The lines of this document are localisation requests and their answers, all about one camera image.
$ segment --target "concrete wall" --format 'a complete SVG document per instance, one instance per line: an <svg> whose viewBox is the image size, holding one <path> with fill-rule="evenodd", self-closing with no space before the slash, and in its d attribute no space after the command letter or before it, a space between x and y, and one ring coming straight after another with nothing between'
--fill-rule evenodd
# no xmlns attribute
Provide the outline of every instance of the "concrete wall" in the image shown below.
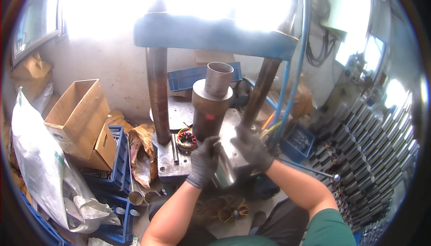
<svg viewBox="0 0 431 246"><path fill-rule="evenodd" d="M323 31L312 25L310 42L312 48L320 52ZM300 41L295 50L288 87L295 77L299 57ZM120 109L131 122L149 119L150 102L147 87L145 52L133 45L132 31L121 37L96 41L94 39L52 39L40 48L42 60L53 64L54 91L60 94L75 80L100 78L102 89L111 109ZM256 80L263 58L234 55L241 62L243 76ZM329 97L341 73L339 66L333 66L333 53L319 68L304 59L303 74L313 100L318 107ZM194 50L168 49L168 71L195 65ZM279 93L285 62L280 65L273 88ZM10 101L6 109L12 112L15 103L9 88Z"/></svg>

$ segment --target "black work glove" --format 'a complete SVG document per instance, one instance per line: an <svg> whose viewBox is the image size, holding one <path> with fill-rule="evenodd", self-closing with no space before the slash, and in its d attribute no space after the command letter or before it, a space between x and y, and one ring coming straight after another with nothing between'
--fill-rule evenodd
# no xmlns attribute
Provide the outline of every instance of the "black work glove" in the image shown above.
<svg viewBox="0 0 431 246"><path fill-rule="evenodd" d="M244 159L255 165L262 172L266 172L274 161L274 157L265 151L260 139L253 136L243 126L236 127L237 136L231 139L232 144L241 152Z"/></svg>
<svg viewBox="0 0 431 246"><path fill-rule="evenodd" d="M202 145L191 153L191 173L186 179L189 184L202 189L214 176L218 166L218 152L214 143L219 139L218 136L207 137Z"/></svg>

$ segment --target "window frame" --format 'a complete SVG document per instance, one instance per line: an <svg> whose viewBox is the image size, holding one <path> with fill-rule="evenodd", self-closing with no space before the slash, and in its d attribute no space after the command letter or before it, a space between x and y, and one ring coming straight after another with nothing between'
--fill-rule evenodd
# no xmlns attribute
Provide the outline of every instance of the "window frame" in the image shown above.
<svg viewBox="0 0 431 246"><path fill-rule="evenodd" d="M24 7L22 8L22 11L20 15L18 16L18 22L20 19L22 19L25 11L27 10L28 6L33 2L34 0L27 0ZM27 55L31 54L35 49L37 49L40 45L44 44L46 41L52 39L55 36L58 36L62 34L62 12L60 11L59 7L60 0L57 0L57 15L56 15L56 29L54 31L51 31L50 33L45 34L44 36L40 37L39 39L35 40L33 43L31 43L29 46L27 46L23 51L21 51L18 55L15 54L15 47L16 47L16 35L18 33L18 23L16 24L14 28L14 33L12 34L13 40L11 45L11 59L12 59L12 69Z"/></svg>

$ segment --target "white sack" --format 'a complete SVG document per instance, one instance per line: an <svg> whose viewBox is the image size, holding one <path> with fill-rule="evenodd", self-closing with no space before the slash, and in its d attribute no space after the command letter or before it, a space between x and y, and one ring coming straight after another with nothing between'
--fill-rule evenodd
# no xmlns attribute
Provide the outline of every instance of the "white sack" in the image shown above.
<svg viewBox="0 0 431 246"><path fill-rule="evenodd" d="M53 81L50 81L45 86L45 89L42 91L42 93L38 97L35 97L35 99L33 99L33 101L31 102L33 108L35 108L40 114L44 112L44 109L48 105L48 102L53 95L53 91L54 83Z"/></svg>
<svg viewBox="0 0 431 246"><path fill-rule="evenodd" d="M109 205L95 199L81 174L67 162L40 113L29 104L21 89L13 109L12 133L25 185L37 204L55 222L69 231L80 233L92 233L101 224L120 225ZM66 206L64 199L69 199ZM74 217L78 226L73 228L70 220L76 213L81 216Z"/></svg>

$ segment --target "blue plastic crate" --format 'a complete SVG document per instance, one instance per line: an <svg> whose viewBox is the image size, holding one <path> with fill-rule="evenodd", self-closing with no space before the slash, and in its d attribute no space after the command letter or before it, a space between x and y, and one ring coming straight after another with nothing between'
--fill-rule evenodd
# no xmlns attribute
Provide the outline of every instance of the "blue plastic crate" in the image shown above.
<svg viewBox="0 0 431 246"><path fill-rule="evenodd" d="M109 193L94 192L94 195L100 203L108 204L112 209L121 207L126 210L124 215L117 215L120 218L121 226L102 224L96 231L96 236L114 245L126 243L129 245L133 240L133 216L130 215L130 210L135 209L136 206L126 198Z"/></svg>
<svg viewBox="0 0 431 246"><path fill-rule="evenodd" d="M128 196L130 194L130 166L129 166L129 153L128 142L122 126L109 125L111 133L121 133L118 139L117 152L112 168L111 178L103 179L96 176L83 173L82 176L88 183L90 189L95 190L103 188L111 192L115 192L119 196Z"/></svg>
<svg viewBox="0 0 431 246"><path fill-rule="evenodd" d="M240 62L227 63L234 69L232 82L242 80ZM207 66L198 66L190 69L175 70L168 72L169 88L172 92L180 92L193 88L193 84L205 79Z"/></svg>
<svg viewBox="0 0 431 246"><path fill-rule="evenodd" d="M22 199L24 200L25 205L27 206L27 208L31 212L31 214L36 218L36 220L40 223L40 225L46 230L46 233L47 233L46 237L52 238L52 239L50 239L50 245L72 246L72 244L70 242L68 242L67 240L62 238L58 234L57 230L47 220L45 220L39 214L39 212L37 212L35 210L35 208L33 208L33 206L31 206L30 202L27 200L27 198L25 197L25 195L22 192L21 192L21 196L22 196Z"/></svg>
<svg viewBox="0 0 431 246"><path fill-rule="evenodd" d="M281 139L280 150L292 161L301 163L309 156L313 143L314 136L304 127L296 124L289 134Z"/></svg>

